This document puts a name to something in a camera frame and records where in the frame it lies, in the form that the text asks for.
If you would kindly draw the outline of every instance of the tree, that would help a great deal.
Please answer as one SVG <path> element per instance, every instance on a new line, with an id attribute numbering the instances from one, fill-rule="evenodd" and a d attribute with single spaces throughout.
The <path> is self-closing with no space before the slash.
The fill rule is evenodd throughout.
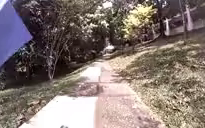
<path id="1" fill-rule="evenodd" d="M 163 4 L 163 0 L 159 1 L 159 0 L 155 0 L 156 3 L 156 7 L 157 7 L 157 15 L 158 15 L 158 21 L 159 21 L 159 25 L 160 25 L 160 36 L 161 37 L 165 37 L 165 28 L 164 28 L 164 24 L 163 24 L 163 10 L 162 10 L 162 4 Z"/>
<path id="2" fill-rule="evenodd" d="M 181 16 L 182 16 L 182 21 L 183 21 L 183 29 L 184 29 L 184 39 L 188 38 L 188 30 L 187 30 L 187 23 L 186 23 L 186 18 L 184 15 L 184 9 L 183 9 L 183 4 L 182 4 L 182 0 L 179 0 L 179 7 L 181 10 Z"/>
<path id="3" fill-rule="evenodd" d="M 130 11 L 124 20 L 125 38 L 128 40 L 136 40 L 142 34 L 142 30 L 152 24 L 152 16 L 155 10 L 152 6 L 137 5 Z"/>

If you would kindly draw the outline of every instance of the tree trunk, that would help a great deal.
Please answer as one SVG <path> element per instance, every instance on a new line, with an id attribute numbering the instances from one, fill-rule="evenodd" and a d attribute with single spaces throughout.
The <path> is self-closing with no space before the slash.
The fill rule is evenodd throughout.
<path id="1" fill-rule="evenodd" d="M 110 22 L 109 24 L 109 40 L 110 40 L 110 44 L 114 45 L 114 25 L 113 23 Z"/>
<path id="2" fill-rule="evenodd" d="M 170 23 L 169 23 L 169 19 L 166 19 L 166 34 L 167 34 L 167 36 L 170 35 Z"/>
<path id="3" fill-rule="evenodd" d="M 179 0 L 179 7 L 180 7 L 180 10 L 181 10 L 181 16 L 182 16 L 182 21 L 183 21 L 184 39 L 186 40 L 188 38 L 188 30 L 187 30 L 186 18 L 185 18 L 185 15 L 184 15 L 184 10 L 183 10 L 183 5 L 182 5 L 181 0 Z"/>
<path id="4" fill-rule="evenodd" d="M 156 0 L 156 6 L 157 6 L 158 20 L 160 24 L 160 36 L 166 37 L 165 28 L 163 24 L 163 16 L 162 16 L 162 1 Z"/>
<path id="5" fill-rule="evenodd" d="M 191 11 L 190 11 L 190 5 L 189 5 L 189 2 L 188 2 L 188 0 L 185 0 L 186 2 L 186 5 L 185 5 L 185 7 L 186 7 L 186 14 L 187 14 L 187 20 L 188 20 L 188 31 L 191 31 L 191 30 L 193 30 L 193 20 L 192 20 L 192 18 L 191 18 Z"/>

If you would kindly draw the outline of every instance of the blue fabric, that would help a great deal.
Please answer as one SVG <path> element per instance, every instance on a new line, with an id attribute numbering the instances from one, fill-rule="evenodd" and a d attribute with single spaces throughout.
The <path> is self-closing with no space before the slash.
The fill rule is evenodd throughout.
<path id="1" fill-rule="evenodd" d="M 0 0 L 0 66 L 31 38 L 9 0 Z"/>

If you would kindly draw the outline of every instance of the sidewalk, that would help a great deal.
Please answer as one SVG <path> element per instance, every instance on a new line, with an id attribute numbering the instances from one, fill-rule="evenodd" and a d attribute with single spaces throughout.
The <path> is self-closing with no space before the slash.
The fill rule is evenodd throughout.
<path id="1" fill-rule="evenodd" d="M 96 64 L 102 68 L 96 107 L 96 128 L 164 128 L 137 94 L 121 82 L 107 62 Z"/>

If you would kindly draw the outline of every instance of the green foliage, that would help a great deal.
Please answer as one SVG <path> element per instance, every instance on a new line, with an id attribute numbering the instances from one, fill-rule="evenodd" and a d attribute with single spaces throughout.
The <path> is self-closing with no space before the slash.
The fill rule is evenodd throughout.
<path id="1" fill-rule="evenodd" d="M 155 9 L 152 6 L 137 5 L 124 20 L 124 37 L 126 39 L 138 37 L 141 30 L 152 23 L 154 13 Z"/>

